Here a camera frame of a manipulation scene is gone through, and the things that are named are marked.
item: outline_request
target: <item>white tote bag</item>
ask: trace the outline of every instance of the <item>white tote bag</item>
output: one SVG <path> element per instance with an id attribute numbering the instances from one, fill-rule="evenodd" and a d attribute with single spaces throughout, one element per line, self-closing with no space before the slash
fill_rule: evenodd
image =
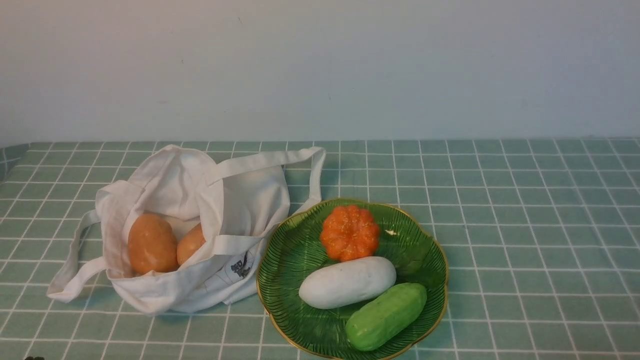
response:
<path id="1" fill-rule="evenodd" d="M 298 210 L 304 211 L 321 200 L 325 156 L 323 148 L 311 147 L 260 152 L 216 164 L 202 151 L 164 147 L 128 181 L 116 181 L 97 192 L 95 210 L 80 221 L 67 260 L 51 281 L 47 296 L 69 302 L 89 278 L 103 270 L 115 291 L 147 315 L 169 309 L 190 313 L 256 293 L 255 271 L 267 237 L 289 213 L 282 165 L 312 159 L 309 198 Z M 200 222 L 205 244 L 174 272 L 135 276 L 127 239 L 144 212 L 164 216 L 178 239 Z M 78 270 L 81 233 L 97 222 L 101 223 L 102 256 Z"/>

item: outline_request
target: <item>gold plate rim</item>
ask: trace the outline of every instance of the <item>gold plate rim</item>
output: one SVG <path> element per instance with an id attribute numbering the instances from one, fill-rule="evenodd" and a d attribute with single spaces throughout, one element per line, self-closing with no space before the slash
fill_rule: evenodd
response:
<path id="1" fill-rule="evenodd" d="M 406 211 L 402 210 L 401 208 L 398 208 L 396 206 L 390 205 L 390 204 L 385 204 L 382 202 L 370 202 L 370 201 L 363 201 L 363 200 L 358 200 L 358 199 L 350 199 L 347 197 L 337 197 L 334 199 L 328 199 L 328 200 L 323 200 L 321 202 L 318 202 L 316 205 L 313 205 L 312 207 L 308 208 L 305 211 L 302 211 L 301 213 L 297 213 L 297 214 L 293 214 L 289 217 L 287 217 L 286 219 L 284 219 L 283 221 L 280 222 L 280 224 L 278 224 L 278 226 L 273 230 L 273 232 L 271 233 L 271 235 L 269 236 L 269 241 L 267 242 L 267 245 L 264 248 L 264 251 L 266 252 L 267 248 L 269 247 L 270 243 L 271 243 L 271 239 L 273 238 L 273 235 L 279 230 L 280 227 L 282 227 L 287 221 L 289 221 L 291 218 L 294 217 L 298 217 L 302 214 L 311 212 L 314 208 L 322 205 L 322 204 L 326 204 L 327 202 L 330 201 L 336 201 L 336 200 L 346 200 L 346 201 L 353 201 L 353 202 L 359 202 L 362 204 L 370 204 L 370 205 L 377 205 L 377 206 L 385 206 L 387 208 L 399 211 L 400 213 L 406 215 L 409 219 L 411 219 L 411 221 L 415 222 L 416 225 L 418 225 L 418 228 L 420 228 L 420 230 L 422 231 L 423 234 L 425 234 L 426 236 L 429 236 L 433 239 L 433 243 L 436 244 L 436 246 L 438 247 L 438 250 L 440 251 L 440 253 L 442 254 L 442 258 L 444 259 L 444 265 L 445 265 L 445 282 L 444 282 L 444 306 L 442 307 L 442 311 L 440 312 L 440 316 L 438 317 L 438 320 L 436 320 L 436 322 L 433 324 L 433 326 L 427 330 L 427 332 L 424 333 L 424 335 L 422 335 L 421 337 L 419 337 L 418 339 L 416 339 L 415 341 L 411 342 L 409 345 L 407 345 L 404 349 L 396 352 L 395 354 L 391 355 L 391 356 L 387 356 L 384 357 L 380 360 L 389 360 L 389 359 L 393 359 L 395 357 L 400 356 L 401 354 L 403 354 L 404 352 L 406 352 L 407 350 L 411 349 L 412 346 L 414 346 L 415 344 L 419 343 L 420 341 L 424 340 L 427 336 L 429 336 L 435 329 L 436 327 L 438 327 L 438 325 L 440 325 L 440 322 L 442 321 L 442 318 L 444 317 L 444 314 L 447 311 L 447 306 L 449 305 L 449 262 L 447 260 L 447 254 L 445 254 L 444 249 L 442 248 L 442 246 L 440 245 L 440 243 L 438 243 L 436 241 L 435 236 L 429 234 L 427 231 L 425 231 L 422 226 L 420 226 L 420 223 L 413 217 L 411 216 L 411 214 L 407 213 Z M 262 298 L 262 293 L 260 292 L 260 283 L 258 281 L 258 276 L 257 274 L 260 272 L 261 268 L 262 268 L 262 262 L 264 261 L 264 256 L 262 257 L 262 259 L 260 259 L 260 263 L 258 264 L 258 269 L 256 270 L 256 277 L 255 277 L 255 286 L 257 289 L 257 293 L 258 293 L 258 298 L 260 299 L 260 303 L 262 304 L 262 306 L 264 307 L 264 310 L 266 311 L 266 313 L 269 315 L 269 318 L 271 319 L 271 323 L 273 324 L 273 326 L 276 328 L 276 330 L 280 333 L 280 335 L 285 338 L 285 340 L 287 340 L 291 345 L 293 345 L 294 347 L 307 352 L 309 354 L 318 356 L 318 357 L 322 357 L 324 359 L 331 359 L 331 360 L 344 360 L 340 357 L 333 357 L 333 356 L 327 356 L 324 354 L 320 354 L 317 352 L 313 352 L 303 346 L 301 346 L 300 344 L 298 344 L 297 342 L 293 341 L 290 337 L 288 337 L 282 330 L 281 328 L 278 326 L 278 324 L 276 323 L 276 320 L 273 318 L 273 315 L 269 312 L 269 310 L 267 310 L 267 307 L 264 303 L 264 299 Z"/>

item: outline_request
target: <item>orange pumpkin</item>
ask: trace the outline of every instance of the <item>orange pumpkin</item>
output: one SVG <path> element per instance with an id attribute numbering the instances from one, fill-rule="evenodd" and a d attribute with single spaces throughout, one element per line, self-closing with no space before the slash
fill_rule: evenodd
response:
<path id="1" fill-rule="evenodd" d="M 337 206 L 323 222 L 320 242 L 329 258 L 343 262 L 373 255 L 379 235 L 380 227 L 369 210 Z"/>

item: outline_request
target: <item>brown potato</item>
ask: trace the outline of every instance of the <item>brown potato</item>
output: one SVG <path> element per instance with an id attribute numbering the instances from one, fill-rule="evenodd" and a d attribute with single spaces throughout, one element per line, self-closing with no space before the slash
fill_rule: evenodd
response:
<path id="1" fill-rule="evenodd" d="M 184 264 L 204 243 L 202 224 L 198 224 L 180 240 L 178 244 L 178 264 Z"/>
<path id="2" fill-rule="evenodd" d="M 178 240 L 171 225 L 158 215 L 140 215 L 131 226 L 127 246 L 131 267 L 140 275 L 151 270 L 172 272 L 179 267 Z"/>

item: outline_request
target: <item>leaf-shaped plate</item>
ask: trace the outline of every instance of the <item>leaf-shaped plate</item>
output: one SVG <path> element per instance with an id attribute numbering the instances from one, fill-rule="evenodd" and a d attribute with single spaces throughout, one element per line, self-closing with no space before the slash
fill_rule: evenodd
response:
<path id="1" fill-rule="evenodd" d="M 396 284 L 419 282 L 427 288 L 422 313 L 380 348 L 361 352 L 347 340 L 344 326 L 367 302 L 321 310 L 304 303 L 298 290 L 317 269 L 335 263 L 328 259 L 319 237 L 334 207 L 356 204 L 367 208 L 380 226 L 375 256 L 389 259 L 397 272 Z M 407 213 L 386 204 L 334 199 L 293 215 L 278 226 L 257 271 L 258 296 L 271 321 L 285 339 L 311 354 L 328 359 L 391 359 L 424 339 L 440 323 L 447 306 L 449 267 L 444 251 Z"/>

